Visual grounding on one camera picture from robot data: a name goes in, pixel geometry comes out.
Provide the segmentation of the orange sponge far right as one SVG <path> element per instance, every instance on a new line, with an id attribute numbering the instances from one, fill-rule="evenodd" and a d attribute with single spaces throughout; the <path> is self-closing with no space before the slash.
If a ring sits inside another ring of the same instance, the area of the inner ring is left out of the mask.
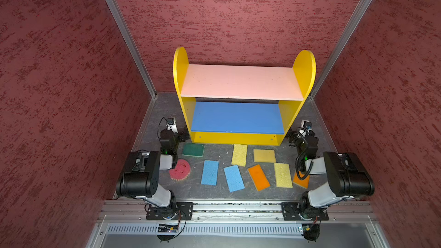
<path id="1" fill-rule="evenodd" d="M 304 189 L 307 189 L 308 186 L 309 186 L 309 182 L 310 182 L 310 176 L 306 176 L 303 180 L 301 180 L 300 177 L 299 177 L 299 175 L 300 175 L 301 177 L 304 176 L 304 174 L 302 174 L 301 172 L 299 172 L 299 174 L 295 173 L 292 182 L 293 182 L 295 185 L 299 186 L 299 187 L 302 187 L 302 188 L 304 188 Z"/>

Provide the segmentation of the aluminium corner post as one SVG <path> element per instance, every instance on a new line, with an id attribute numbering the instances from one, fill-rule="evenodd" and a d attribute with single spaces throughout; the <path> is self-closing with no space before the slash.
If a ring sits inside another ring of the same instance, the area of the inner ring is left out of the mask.
<path id="1" fill-rule="evenodd" d="M 327 59 L 324 69 L 320 73 L 319 78 L 316 81 L 315 86 L 311 91 L 310 94 L 311 99 L 314 99 L 317 96 L 318 91 L 323 86 L 327 76 L 330 74 L 333 66 L 340 57 L 341 53 L 343 52 L 344 48 L 349 42 L 354 31 L 357 29 L 357 26 L 359 25 L 360 21 L 362 20 L 364 14 L 371 5 L 372 1 L 373 0 L 359 0 L 359 2 L 357 3 L 356 8 L 354 9 L 351 17 L 349 18 L 340 38 L 338 39 L 329 58 Z"/>
<path id="2" fill-rule="evenodd" d="M 111 12 L 111 15 L 113 16 L 118 29 L 121 33 L 121 36 L 124 39 L 124 42 L 132 56 L 133 61 L 135 62 L 136 67 L 139 70 L 139 73 L 142 77 L 142 80 L 144 81 L 150 96 L 153 99 L 156 99 L 157 97 L 157 91 L 154 87 L 153 81 L 148 73 L 148 70 L 145 66 L 145 63 L 141 57 L 141 54 L 136 46 L 136 43 L 133 39 L 133 36 L 129 30 L 129 27 L 124 19 L 124 16 L 121 12 L 121 9 L 118 6 L 117 0 L 105 0 L 106 4 Z"/>

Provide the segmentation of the yellow shelf pink blue boards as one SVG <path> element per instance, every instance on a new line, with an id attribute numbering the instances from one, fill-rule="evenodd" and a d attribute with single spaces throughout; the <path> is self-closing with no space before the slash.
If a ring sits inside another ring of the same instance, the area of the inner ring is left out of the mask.
<path id="1" fill-rule="evenodd" d="M 292 67 L 190 64 L 176 49 L 173 79 L 196 144 L 279 146 L 313 88 L 316 60 L 301 51 Z"/>

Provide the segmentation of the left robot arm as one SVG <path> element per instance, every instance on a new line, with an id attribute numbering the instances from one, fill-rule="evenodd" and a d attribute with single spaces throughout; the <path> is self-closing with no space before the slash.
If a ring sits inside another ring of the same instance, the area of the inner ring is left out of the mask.
<path id="1" fill-rule="evenodd" d="M 159 135 L 160 150 L 130 152 L 116 183 L 116 194 L 144 200 L 160 213 L 175 212 L 176 198 L 159 183 L 160 171 L 170 171 L 178 163 L 178 133 L 164 129 Z"/>

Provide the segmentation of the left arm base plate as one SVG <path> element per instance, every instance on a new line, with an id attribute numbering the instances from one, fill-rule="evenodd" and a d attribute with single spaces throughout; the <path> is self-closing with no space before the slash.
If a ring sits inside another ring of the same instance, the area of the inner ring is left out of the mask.
<path id="1" fill-rule="evenodd" d="M 188 221 L 192 219 L 193 209 L 193 202 L 176 202 L 168 207 L 156 207 L 148 204 L 145 207 L 145 219 L 158 221 Z"/>

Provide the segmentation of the blue sponge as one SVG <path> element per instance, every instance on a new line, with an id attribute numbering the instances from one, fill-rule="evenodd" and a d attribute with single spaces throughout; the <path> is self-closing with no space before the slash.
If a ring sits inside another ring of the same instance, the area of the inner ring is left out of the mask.
<path id="1" fill-rule="evenodd" d="M 224 168 L 224 173 L 230 192 L 239 191 L 245 188 L 239 167 L 237 165 Z"/>
<path id="2" fill-rule="evenodd" d="M 201 184 L 208 186 L 216 186 L 218 179 L 218 169 L 219 169 L 218 161 L 205 160 L 203 166 Z"/>

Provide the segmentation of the green scouring sponge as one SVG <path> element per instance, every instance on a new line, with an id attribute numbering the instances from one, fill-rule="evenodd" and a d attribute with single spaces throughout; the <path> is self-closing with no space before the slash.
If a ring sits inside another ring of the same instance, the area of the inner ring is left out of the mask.
<path id="1" fill-rule="evenodd" d="M 204 154 L 204 145 L 203 144 L 193 144 L 193 143 L 185 143 L 182 155 L 189 157 L 203 157 Z"/>

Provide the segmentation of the right aluminium corner post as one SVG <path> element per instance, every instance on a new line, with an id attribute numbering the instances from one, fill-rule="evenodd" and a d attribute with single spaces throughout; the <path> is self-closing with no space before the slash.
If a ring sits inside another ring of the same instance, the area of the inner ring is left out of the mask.
<path id="1" fill-rule="evenodd" d="M 341 53 L 343 52 L 344 48 L 349 42 L 354 31 L 357 29 L 357 26 L 359 25 L 360 21 L 362 20 L 364 14 L 371 5 L 372 1 L 373 0 L 359 0 L 359 2 L 357 3 L 356 8 L 354 9 L 351 17 L 349 18 L 340 38 L 338 39 L 329 58 L 327 59 L 324 69 L 320 73 L 319 78 L 316 81 L 315 86 L 311 91 L 310 94 L 311 99 L 314 99 L 317 96 L 318 91 L 323 86 L 327 76 L 330 74 L 333 66 L 340 57 Z"/>

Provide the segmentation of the yellow sponge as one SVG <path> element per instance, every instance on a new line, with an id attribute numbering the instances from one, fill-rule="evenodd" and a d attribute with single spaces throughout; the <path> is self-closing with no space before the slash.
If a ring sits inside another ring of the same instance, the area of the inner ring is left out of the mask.
<path id="1" fill-rule="evenodd" d="M 276 179 L 276 187 L 293 188 L 289 164 L 274 163 L 274 174 Z"/>
<path id="2" fill-rule="evenodd" d="M 247 145 L 234 144 L 232 165 L 246 166 L 247 151 Z"/>

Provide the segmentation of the yellow sponge lower right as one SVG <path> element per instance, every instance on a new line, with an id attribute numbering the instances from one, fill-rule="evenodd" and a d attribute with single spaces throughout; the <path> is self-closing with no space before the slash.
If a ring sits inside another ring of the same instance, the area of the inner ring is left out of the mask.
<path id="1" fill-rule="evenodd" d="M 274 174 L 276 179 L 276 187 L 293 188 L 289 164 L 274 163 Z"/>

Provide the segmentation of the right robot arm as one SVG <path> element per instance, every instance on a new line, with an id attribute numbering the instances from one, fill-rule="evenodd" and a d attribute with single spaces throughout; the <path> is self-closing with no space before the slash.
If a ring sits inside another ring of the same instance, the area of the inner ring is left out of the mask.
<path id="1" fill-rule="evenodd" d="M 297 207 L 302 218 L 312 219 L 333 204 L 374 194 L 374 182 L 356 154 L 323 152 L 318 157 L 318 138 L 308 131 L 297 133 L 294 144 L 295 179 L 305 183 L 312 175 L 327 178 L 321 186 L 302 194 Z"/>

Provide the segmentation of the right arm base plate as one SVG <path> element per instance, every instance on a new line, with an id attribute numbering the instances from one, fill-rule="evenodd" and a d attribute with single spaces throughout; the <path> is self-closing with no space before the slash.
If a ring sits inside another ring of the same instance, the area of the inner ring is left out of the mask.
<path id="1" fill-rule="evenodd" d="M 314 208 L 309 205 L 299 205 L 297 202 L 281 203 L 281 213 L 285 221 L 328 221 L 326 208 Z"/>

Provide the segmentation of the orange sponge centre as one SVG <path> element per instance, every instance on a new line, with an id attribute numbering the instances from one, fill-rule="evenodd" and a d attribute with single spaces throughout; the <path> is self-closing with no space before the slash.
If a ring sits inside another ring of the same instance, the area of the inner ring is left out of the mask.
<path id="1" fill-rule="evenodd" d="M 248 168 L 248 172 L 257 191 L 262 191 L 271 186 L 261 165 L 255 165 Z"/>

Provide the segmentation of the dark yellow scouring pad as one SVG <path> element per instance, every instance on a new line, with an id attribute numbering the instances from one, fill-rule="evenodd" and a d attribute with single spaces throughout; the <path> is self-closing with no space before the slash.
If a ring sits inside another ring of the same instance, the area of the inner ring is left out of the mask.
<path id="1" fill-rule="evenodd" d="M 270 149 L 254 149 L 254 162 L 256 163 L 275 163 L 275 151 Z"/>

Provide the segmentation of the pink round smiley sponge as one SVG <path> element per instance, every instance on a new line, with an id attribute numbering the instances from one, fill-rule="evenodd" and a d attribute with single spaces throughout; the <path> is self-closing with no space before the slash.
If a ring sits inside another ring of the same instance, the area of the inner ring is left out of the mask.
<path id="1" fill-rule="evenodd" d="M 188 161 L 179 159 L 174 169 L 169 170 L 169 175 L 172 180 L 183 181 L 191 173 L 191 166 Z"/>

